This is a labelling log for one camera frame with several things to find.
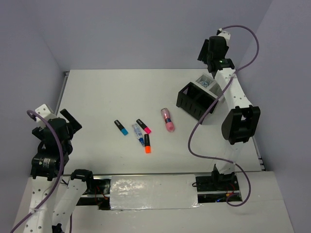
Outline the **blue round tape tub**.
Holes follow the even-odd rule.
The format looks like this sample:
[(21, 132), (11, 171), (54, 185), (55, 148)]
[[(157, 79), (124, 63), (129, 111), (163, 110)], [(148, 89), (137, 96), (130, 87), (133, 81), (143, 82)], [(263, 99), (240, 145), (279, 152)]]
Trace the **blue round tape tub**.
[(204, 87), (204, 88), (208, 88), (208, 87), (210, 86), (211, 82), (210, 82), (209, 80), (201, 80), (201, 81), (199, 82), (199, 84), (200, 84), (202, 87)]

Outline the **blue cap highlighter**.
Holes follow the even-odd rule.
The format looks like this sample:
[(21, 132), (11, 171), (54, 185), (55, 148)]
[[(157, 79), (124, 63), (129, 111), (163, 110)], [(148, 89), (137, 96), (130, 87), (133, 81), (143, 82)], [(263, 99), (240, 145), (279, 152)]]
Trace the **blue cap highlighter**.
[(118, 120), (115, 120), (114, 123), (123, 135), (128, 135), (128, 131)]

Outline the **clear glue bottle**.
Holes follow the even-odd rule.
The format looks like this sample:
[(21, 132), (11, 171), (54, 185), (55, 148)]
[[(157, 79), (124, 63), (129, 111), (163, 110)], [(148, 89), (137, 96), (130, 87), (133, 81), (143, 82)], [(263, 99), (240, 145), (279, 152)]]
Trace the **clear glue bottle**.
[(143, 137), (143, 134), (138, 126), (137, 123), (133, 124), (132, 125), (132, 128), (134, 130), (134, 133), (138, 139), (138, 141), (140, 142), (140, 144), (144, 147), (144, 137)]

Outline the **pink cap highlighter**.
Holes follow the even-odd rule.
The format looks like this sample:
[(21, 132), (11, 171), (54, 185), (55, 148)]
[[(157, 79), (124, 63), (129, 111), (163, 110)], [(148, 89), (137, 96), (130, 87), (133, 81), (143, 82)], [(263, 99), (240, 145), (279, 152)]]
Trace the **pink cap highlighter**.
[(141, 119), (137, 119), (136, 123), (147, 133), (150, 134), (152, 131), (150, 130), (150, 128), (141, 120)]

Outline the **pink cap marker tube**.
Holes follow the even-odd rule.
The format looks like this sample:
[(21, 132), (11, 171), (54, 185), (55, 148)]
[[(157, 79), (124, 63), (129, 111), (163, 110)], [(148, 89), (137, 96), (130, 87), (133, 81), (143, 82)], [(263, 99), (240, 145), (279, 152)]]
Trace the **pink cap marker tube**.
[(175, 127), (174, 124), (171, 120), (171, 115), (170, 115), (170, 111), (168, 110), (168, 108), (163, 108), (161, 109), (161, 115), (165, 121), (165, 127), (167, 129), (168, 132), (174, 132)]

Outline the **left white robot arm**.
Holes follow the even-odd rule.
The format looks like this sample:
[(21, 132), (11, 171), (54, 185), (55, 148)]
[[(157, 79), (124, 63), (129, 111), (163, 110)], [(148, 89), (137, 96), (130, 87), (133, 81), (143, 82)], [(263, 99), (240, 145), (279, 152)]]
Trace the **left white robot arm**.
[(63, 178), (65, 165), (73, 151), (71, 141), (82, 125), (66, 110), (62, 117), (43, 104), (27, 115), (38, 126), (32, 135), (39, 139), (37, 153), (32, 159), (32, 195), (28, 214), (11, 230), (14, 232), (25, 224), (26, 233), (63, 233), (72, 224), (72, 212), (83, 193), (95, 189), (93, 173), (76, 169), (70, 175), (66, 191), (58, 203), (57, 190)]

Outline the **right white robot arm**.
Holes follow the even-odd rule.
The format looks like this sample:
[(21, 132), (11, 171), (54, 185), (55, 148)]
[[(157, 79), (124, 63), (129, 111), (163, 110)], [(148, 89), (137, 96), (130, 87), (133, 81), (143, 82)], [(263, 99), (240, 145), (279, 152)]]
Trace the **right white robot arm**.
[(207, 65), (228, 107), (228, 114), (221, 126), (222, 136), (227, 141), (226, 152), (214, 165), (218, 174), (211, 178), (211, 184), (217, 190), (228, 185), (227, 176), (235, 171), (241, 150), (254, 136), (260, 117), (260, 108), (253, 106), (246, 97), (232, 60), (225, 58), (229, 38), (230, 35), (225, 37), (219, 34), (206, 39), (198, 57), (199, 61)]

